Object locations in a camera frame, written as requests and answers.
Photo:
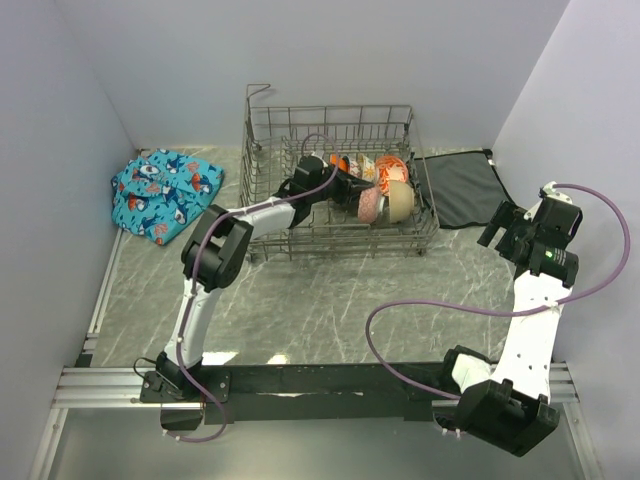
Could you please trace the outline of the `blue triangle pattern bowl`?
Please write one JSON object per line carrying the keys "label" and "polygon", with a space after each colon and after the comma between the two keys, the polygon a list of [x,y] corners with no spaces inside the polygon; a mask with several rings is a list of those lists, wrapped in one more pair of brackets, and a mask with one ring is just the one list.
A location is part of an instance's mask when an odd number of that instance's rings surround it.
{"label": "blue triangle pattern bowl", "polygon": [[347,172],[356,178],[360,178],[362,175],[362,170],[359,162],[352,159],[347,159],[345,160],[345,162],[348,165]]}

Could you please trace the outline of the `white bowl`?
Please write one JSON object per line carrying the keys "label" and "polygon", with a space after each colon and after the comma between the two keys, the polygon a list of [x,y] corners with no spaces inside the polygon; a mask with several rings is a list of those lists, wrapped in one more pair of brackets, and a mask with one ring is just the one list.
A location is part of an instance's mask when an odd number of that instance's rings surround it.
{"label": "white bowl", "polygon": [[341,171],[349,172],[350,170],[350,161],[347,156],[337,156],[336,154],[331,154],[329,156],[329,164],[337,165]]}
{"label": "white bowl", "polygon": [[391,180],[388,189],[388,217],[391,224],[406,221],[414,210],[414,192],[408,183]]}

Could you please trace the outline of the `black leaf pattern bowl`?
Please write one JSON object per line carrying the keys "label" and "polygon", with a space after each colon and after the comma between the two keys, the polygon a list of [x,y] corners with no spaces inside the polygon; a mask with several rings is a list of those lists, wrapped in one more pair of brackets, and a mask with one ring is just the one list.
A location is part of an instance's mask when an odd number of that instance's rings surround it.
{"label": "black leaf pattern bowl", "polygon": [[378,187],[369,188],[360,194],[357,217],[366,225],[382,224],[387,221],[387,197]]}

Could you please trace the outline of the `orange flower pattern bowl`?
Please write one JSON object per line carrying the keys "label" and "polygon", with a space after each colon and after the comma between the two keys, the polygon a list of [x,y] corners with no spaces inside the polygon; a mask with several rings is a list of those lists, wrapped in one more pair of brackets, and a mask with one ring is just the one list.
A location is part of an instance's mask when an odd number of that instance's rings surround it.
{"label": "orange flower pattern bowl", "polygon": [[374,183],[376,181],[375,162],[362,153],[356,156],[356,175],[358,178]]}

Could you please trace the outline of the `red floral bowl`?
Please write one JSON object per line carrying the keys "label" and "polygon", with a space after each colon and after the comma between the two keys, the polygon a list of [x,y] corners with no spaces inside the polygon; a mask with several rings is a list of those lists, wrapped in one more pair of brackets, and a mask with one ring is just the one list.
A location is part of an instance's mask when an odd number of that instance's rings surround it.
{"label": "red floral bowl", "polygon": [[400,157],[383,155],[376,159],[374,166],[376,184],[385,196],[389,194],[391,181],[409,181],[408,167]]}

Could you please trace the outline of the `grey wire dish rack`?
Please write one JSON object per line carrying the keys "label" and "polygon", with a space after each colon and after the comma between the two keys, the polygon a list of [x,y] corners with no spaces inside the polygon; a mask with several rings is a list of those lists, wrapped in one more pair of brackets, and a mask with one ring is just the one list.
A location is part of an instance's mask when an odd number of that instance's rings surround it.
{"label": "grey wire dish rack", "polygon": [[[250,260],[282,254],[371,257],[421,256],[439,221],[414,112],[406,104],[269,106],[268,83],[250,83],[245,94],[240,206],[285,196],[321,192],[301,200],[292,228],[265,233],[247,251]],[[373,186],[357,159],[390,155],[408,168],[413,208],[407,219],[389,219],[389,201],[370,225],[357,218],[361,194]]]}

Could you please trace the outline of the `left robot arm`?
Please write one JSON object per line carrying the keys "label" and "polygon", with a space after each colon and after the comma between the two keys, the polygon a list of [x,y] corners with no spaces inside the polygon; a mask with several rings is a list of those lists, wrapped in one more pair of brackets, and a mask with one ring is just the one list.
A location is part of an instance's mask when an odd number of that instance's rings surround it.
{"label": "left robot arm", "polygon": [[306,155],[266,200],[233,210],[208,207],[183,248],[183,300],[170,339],[155,361],[166,392],[179,402],[199,392],[205,333],[223,290],[240,273],[252,240],[298,226],[317,203],[350,204],[379,196],[374,183]]}

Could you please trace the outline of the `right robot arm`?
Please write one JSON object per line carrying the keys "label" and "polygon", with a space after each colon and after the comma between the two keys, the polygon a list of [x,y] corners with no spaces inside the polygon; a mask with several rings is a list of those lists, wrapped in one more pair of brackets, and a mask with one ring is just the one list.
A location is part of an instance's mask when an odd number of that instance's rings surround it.
{"label": "right robot arm", "polygon": [[492,365],[458,346],[438,374],[440,391],[460,398],[455,428],[522,457],[558,426],[551,405],[550,365],[561,299],[572,292],[579,260],[568,251],[583,214],[561,193],[542,195],[530,209],[498,206],[478,239],[511,262],[514,303],[501,357]]}

